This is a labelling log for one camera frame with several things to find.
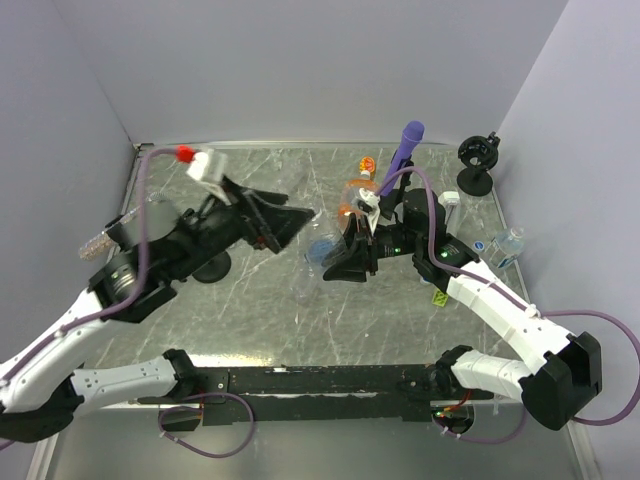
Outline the blue label water bottle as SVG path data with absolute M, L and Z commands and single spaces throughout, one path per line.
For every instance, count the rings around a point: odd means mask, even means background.
M 344 241 L 339 234 L 314 236 L 299 258 L 298 277 L 293 291 L 300 303 L 310 301 L 325 284 L 325 272 L 335 264 L 344 250 Z

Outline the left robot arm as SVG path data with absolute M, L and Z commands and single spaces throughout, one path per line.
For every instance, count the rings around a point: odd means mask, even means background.
M 183 350 L 113 369 L 83 365 L 102 344 L 175 298 L 174 283 L 223 279 L 231 267 L 226 251 L 236 242 L 279 253 L 314 216 L 309 208 L 288 205 L 285 194 L 230 180 L 224 180 L 223 191 L 228 202 L 209 194 L 198 210 L 184 212 L 153 194 L 131 219 L 109 224 L 107 236 L 119 253 L 53 325 L 1 365 L 2 439 L 35 443 L 102 407 L 147 398 L 184 402 L 194 396 L 199 373 Z

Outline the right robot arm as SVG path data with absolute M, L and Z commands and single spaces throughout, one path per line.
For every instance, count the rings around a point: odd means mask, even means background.
M 405 194 L 402 213 L 377 223 L 379 198 L 353 187 L 340 207 L 344 250 L 326 281 L 364 282 L 384 258 L 410 255 L 419 275 L 479 316 L 517 354 L 509 360 L 458 346 L 438 360 L 441 394 L 458 398 L 480 389 L 521 402 L 542 426 L 557 431 L 601 391 L 599 342 L 543 317 L 509 289 L 462 241 L 449 234 L 445 210 L 423 189 Z

